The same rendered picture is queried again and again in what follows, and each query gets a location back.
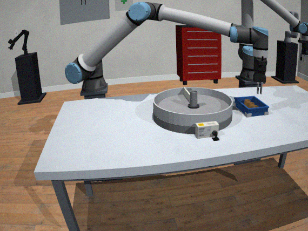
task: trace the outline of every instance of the red tool cabinet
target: red tool cabinet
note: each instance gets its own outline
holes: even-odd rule
[[[218,33],[176,25],[177,74],[188,80],[222,78],[222,36]]]

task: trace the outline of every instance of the table leg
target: table leg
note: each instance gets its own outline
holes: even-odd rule
[[[84,181],[84,187],[87,196],[93,196],[93,189],[91,185],[91,181]]]
[[[280,154],[279,163],[278,163],[279,168],[284,167],[286,155],[287,155],[287,152]]]
[[[80,231],[64,181],[52,180],[52,185],[69,231]]]

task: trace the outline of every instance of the circular tray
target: circular tray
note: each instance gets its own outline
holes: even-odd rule
[[[232,121],[232,99],[226,94],[202,87],[190,87],[198,93],[199,108],[189,108],[184,88],[159,93],[153,102],[153,119],[157,125],[173,132],[195,133],[195,123],[216,121],[219,130]]]

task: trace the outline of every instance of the white table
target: white table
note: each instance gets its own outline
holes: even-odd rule
[[[308,92],[298,86],[218,89],[231,97],[256,96],[269,115],[233,110],[220,141],[167,131],[152,120],[156,94],[65,102],[35,168],[51,180],[70,231],[79,230],[64,181],[91,181],[181,172],[236,164],[308,148]]]

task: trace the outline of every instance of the blue plastic tray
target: blue plastic tray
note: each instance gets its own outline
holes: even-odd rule
[[[244,104],[245,99],[250,99],[250,101],[254,102],[254,104],[256,104],[258,107],[246,107]],[[251,116],[263,116],[265,112],[269,111],[269,107],[255,96],[234,97],[234,100],[235,107],[239,109],[243,114],[247,113],[251,114]]]

